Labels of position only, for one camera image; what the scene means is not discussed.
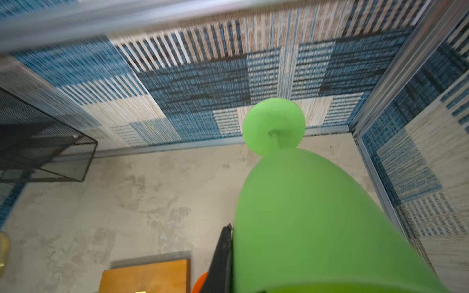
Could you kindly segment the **green wine glass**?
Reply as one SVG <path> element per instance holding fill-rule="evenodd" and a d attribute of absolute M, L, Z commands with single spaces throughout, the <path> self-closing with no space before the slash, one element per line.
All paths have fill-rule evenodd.
<path fill-rule="evenodd" d="M 261 159 L 239 195 L 236 293 L 443 293 L 445 287 L 353 177 L 299 148 L 305 117 L 271 98 L 244 119 Z"/>

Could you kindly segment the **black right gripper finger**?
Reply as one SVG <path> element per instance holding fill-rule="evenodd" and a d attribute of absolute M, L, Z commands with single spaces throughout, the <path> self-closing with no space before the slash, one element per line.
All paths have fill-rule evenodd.
<path fill-rule="evenodd" d="M 223 227 L 201 293 L 232 291 L 233 227 Z"/>

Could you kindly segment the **orange wine glass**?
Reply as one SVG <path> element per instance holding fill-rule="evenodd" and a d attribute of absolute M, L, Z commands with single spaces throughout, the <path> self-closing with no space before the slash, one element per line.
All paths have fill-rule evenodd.
<path fill-rule="evenodd" d="M 205 281 L 207 279 L 208 272 L 203 273 L 195 282 L 193 288 L 192 288 L 192 293 L 201 293 L 201 290 L 205 284 Z"/>

